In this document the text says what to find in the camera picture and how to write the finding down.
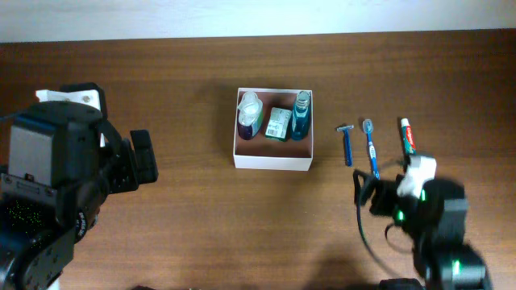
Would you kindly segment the green white soap box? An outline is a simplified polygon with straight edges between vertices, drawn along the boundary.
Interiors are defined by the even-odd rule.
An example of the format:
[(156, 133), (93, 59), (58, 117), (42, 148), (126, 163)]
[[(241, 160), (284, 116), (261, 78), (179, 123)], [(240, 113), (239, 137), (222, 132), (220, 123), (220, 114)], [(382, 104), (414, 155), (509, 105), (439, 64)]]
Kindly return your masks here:
[(285, 142), (291, 117), (291, 110), (273, 107), (265, 130), (265, 137)]

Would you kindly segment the green red toothpaste tube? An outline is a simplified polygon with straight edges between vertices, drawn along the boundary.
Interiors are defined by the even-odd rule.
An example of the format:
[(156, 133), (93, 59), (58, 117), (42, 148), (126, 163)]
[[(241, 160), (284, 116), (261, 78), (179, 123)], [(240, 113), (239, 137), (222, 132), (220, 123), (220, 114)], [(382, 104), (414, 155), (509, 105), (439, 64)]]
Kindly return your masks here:
[(414, 136), (412, 133), (410, 122), (407, 118), (402, 118), (400, 124), (402, 129), (402, 142), (404, 152), (407, 155), (413, 155), (416, 153), (416, 146), (414, 143)]

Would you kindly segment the teal mouthwash bottle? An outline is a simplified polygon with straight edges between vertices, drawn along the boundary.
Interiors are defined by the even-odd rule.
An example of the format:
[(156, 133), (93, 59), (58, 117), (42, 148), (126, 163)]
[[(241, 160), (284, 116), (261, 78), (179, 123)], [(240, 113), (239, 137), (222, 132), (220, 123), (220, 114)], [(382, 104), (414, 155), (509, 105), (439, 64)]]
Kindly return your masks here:
[(295, 141), (304, 139), (310, 128), (310, 102), (311, 95), (307, 91), (301, 91), (296, 96), (291, 125), (291, 137)]

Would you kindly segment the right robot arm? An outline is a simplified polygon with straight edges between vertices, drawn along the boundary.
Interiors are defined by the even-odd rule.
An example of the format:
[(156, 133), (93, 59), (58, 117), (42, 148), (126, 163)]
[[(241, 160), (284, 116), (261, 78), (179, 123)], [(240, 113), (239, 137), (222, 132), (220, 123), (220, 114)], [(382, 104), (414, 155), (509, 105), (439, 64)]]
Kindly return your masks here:
[(468, 200), (464, 186), (454, 180), (434, 178), (422, 184), (419, 197), (397, 195), (403, 176), (379, 180), (356, 169), (355, 186), (357, 224), (363, 242), (367, 242), (361, 210), (371, 201), (370, 213), (391, 217), (389, 227), (399, 227), (413, 241), (414, 268), (423, 282), (402, 278), (394, 269), (376, 259), (392, 278), (382, 280), (377, 289), (482, 289), (493, 288), (489, 269), (480, 254), (464, 241)]

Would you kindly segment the blue white toothbrush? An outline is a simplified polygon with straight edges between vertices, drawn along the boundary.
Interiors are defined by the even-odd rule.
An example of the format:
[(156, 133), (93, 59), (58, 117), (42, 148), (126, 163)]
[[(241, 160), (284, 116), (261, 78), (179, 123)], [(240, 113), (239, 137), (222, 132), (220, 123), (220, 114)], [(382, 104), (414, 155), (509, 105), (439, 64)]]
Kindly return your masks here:
[(371, 163), (372, 174), (380, 179), (380, 171), (377, 163), (377, 154), (376, 148), (374, 147), (372, 141), (372, 132), (373, 132), (373, 124), (371, 119), (365, 119), (362, 123), (363, 131), (366, 134), (367, 143), (368, 143), (368, 156)]

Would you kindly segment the clear bottle dark purple liquid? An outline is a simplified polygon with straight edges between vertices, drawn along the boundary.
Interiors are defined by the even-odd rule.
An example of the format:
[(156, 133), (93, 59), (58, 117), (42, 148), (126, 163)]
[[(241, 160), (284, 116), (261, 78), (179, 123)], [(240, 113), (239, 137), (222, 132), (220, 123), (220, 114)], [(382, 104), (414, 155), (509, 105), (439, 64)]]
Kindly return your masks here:
[(247, 91), (243, 94), (238, 104), (239, 111), (237, 118), (237, 129), (239, 137), (244, 140), (253, 139), (260, 131), (264, 111), (263, 102), (254, 91)]

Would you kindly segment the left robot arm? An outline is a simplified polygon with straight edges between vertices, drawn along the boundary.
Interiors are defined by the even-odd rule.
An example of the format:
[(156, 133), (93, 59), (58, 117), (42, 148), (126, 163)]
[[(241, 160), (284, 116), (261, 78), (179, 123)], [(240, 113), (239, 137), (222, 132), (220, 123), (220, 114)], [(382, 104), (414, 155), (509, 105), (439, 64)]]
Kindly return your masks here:
[(36, 92), (15, 113), (1, 168), (1, 286), (49, 289), (109, 195), (158, 179), (147, 130), (124, 138), (94, 83)]

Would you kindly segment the blue disposable razor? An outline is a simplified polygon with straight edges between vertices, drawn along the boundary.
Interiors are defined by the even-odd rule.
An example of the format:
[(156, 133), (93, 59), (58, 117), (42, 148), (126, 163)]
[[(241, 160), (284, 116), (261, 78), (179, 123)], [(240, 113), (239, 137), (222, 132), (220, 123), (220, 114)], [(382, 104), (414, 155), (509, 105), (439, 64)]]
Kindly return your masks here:
[(345, 164), (348, 167), (353, 166), (353, 157), (352, 157), (352, 143), (351, 143), (351, 136), (349, 131), (353, 128), (353, 125), (344, 125), (339, 126), (335, 130), (338, 132), (343, 133), (343, 145), (344, 145), (344, 151), (345, 151)]

